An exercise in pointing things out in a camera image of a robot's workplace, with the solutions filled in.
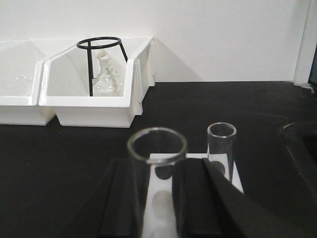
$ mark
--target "white wall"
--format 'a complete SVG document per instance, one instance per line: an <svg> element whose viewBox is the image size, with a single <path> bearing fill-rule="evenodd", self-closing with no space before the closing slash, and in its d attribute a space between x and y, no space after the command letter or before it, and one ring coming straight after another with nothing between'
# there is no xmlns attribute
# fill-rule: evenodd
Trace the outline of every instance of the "white wall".
<svg viewBox="0 0 317 238"><path fill-rule="evenodd" d="M309 0L1 0L0 40L154 35L157 81L293 80L308 5Z"/></svg>

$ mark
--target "black plastic holder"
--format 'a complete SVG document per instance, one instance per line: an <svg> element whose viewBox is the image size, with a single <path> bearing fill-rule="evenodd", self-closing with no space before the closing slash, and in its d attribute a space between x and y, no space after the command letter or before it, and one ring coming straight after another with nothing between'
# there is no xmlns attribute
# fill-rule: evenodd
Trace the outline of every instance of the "black plastic holder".
<svg viewBox="0 0 317 238"><path fill-rule="evenodd" d="M92 46L91 42L92 41L100 41L100 40L115 40L116 42L110 43L107 45L100 45L100 46ZM123 53L124 59L127 62L128 61L128 56L124 50L122 40L118 37L113 37L113 36L102 36L102 37L94 37L94 38L89 38L85 39L82 41L79 41L77 43L77 47L80 49L85 49L87 50L87 58L88 58L88 77L89 77L89 96L93 95L93 78L94 78L94 71L93 71L93 59L92 59L92 54L91 50L98 50L98 49L104 49L104 48L110 48L113 46L120 45L121 51Z"/></svg>

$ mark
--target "round-bottom flask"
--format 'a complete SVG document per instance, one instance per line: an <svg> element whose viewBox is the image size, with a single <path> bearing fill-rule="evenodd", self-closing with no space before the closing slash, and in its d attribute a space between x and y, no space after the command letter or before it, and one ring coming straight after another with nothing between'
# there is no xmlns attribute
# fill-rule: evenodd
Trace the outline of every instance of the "round-bottom flask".
<svg viewBox="0 0 317 238"><path fill-rule="evenodd" d="M93 96L115 96L118 90L118 73L112 69L110 61L107 55L99 59L100 73L93 79Z"/></svg>

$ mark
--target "small glass beaker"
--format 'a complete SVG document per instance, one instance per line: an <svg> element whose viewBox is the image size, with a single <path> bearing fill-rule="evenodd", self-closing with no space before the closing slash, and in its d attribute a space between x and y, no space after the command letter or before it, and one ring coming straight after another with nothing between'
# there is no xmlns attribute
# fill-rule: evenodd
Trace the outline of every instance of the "small glass beaker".
<svg viewBox="0 0 317 238"><path fill-rule="evenodd" d="M132 135L127 147L132 164L137 237L181 238L186 138L169 128L152 127Z"/></svg>
<svg viewBox="0 0 317 238"><path fill-rule="evenodd" d="M237 129L229 123L217 122L207 128L208 160L232 182L233 158L232 145Z"/></svg>

